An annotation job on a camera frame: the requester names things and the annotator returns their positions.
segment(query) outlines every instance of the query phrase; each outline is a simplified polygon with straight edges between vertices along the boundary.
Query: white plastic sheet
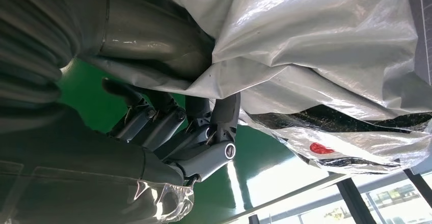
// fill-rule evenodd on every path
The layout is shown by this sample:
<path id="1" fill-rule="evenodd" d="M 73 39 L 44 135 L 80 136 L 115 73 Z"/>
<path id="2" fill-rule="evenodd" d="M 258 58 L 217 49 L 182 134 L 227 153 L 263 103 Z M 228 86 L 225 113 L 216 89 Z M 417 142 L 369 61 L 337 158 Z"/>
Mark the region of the white plastic sheet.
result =
<path id="1" fill-rule="evenodd" d="M 409 0 L 173 0 L 215 37 L 194 82 L 103 57 L 135 86 L 225 98 L 310 164 L 387 173 L 428 156 L 432 88 L 414 73 Z"/>

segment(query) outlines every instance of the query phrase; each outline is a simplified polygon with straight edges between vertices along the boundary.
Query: red sticker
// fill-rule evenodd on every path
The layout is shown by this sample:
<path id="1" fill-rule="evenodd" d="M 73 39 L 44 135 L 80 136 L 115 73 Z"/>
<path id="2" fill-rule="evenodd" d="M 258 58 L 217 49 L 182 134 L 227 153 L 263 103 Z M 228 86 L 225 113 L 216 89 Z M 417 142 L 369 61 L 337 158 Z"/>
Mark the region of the red sticker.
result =
<path id="1" fill-rule="evenodd" d="M 334 152 L 333 149 L 329 149 L 319 143 L 312 143 L 310 146 L 310 150 L 316 154 L 330 154 Z"/>

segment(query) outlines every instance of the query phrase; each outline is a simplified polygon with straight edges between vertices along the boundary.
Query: plastic sheet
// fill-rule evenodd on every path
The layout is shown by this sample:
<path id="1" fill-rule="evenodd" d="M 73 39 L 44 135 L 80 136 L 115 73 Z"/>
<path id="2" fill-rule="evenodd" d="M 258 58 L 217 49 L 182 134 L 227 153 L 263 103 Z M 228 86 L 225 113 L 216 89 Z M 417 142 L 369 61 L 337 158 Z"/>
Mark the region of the plastic sheet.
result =
<path id="1" fill-rule="evenodd" d="M 244 122 L 328 171 L 388 173 L 428 156 L 432 88 L 414 72 L 409 0 L 173 1 L 216 39 L 194 82 L 87 61 L 138 87 L 242 91 Z"/>
<path id="2" fill-rule="evenodd" d="M 192 187 L 0 161 L 1 223 L 170 223 L 194 204 Z"/>
<path id="3" fill-rule="evenodd" d="M 168 183 L 153 183 L 143 180 L 137 181 L 137 191 L 130 199 L 137 201 L 146 191 L 153 196 L 155 215 L 132 223 L 170 223 L 183 219 L 194 205 L 194 191 L 192 187 L 176 186 Z"/>

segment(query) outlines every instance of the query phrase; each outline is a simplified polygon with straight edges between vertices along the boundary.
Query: green floor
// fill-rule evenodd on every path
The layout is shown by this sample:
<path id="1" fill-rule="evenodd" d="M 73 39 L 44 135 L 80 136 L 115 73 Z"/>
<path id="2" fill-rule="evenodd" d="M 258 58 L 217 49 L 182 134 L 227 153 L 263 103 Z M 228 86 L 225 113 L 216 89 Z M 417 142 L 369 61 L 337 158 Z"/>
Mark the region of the green floor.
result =
<path id="1" fill-rule="evenodd" d="M 78 110 L 92 129 L 109 131 L 126 107 L 122 99 L 103 91 L 100 81 L 107 75 L 81 61 L 73 61 L 63 72 L 59 82 L 62 101 Z M 175 98 L 184 105 L 183 96 Z M 317 169 L 306 166 L 284 145 L 250 127 L 239 127 L 236 144 L 234 162 L 195 185 L 195 206 L 180 223 L 218 223 L 317 178 Z M 311 176 L 299 179 L 299 173 Z"/>

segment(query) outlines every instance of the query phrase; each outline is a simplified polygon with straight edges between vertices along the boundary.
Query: bolt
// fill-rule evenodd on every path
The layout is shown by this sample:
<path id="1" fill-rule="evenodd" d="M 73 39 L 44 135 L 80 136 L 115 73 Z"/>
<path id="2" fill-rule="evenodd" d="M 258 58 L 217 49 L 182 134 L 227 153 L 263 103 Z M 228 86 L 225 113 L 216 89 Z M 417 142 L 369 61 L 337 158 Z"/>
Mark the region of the bolt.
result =
<path id="1" fill-rule="evenodd" d="M 156 115 L 156 111 L 154 111 L 154 109 L 150 109 L 147 111 L 147 117 L 149 119 L 153 118 Z"/>
<path id="2" fill-rule="evenodd" d="M 186 114 L 184 113 L 183 110 L 178 110 L 177 113 L 176 113 L 176 116 L 177 116 L 177 119 L 179 121 L 182 121 L 186 117 Z"/>
<path id="3" fill-rule="evenodd" d="M 227 147 L 225 148 L 225 156 L 228 159 L 232 159 L 235 156 L 235 146 L 234 144 L 228 144 Z"/>

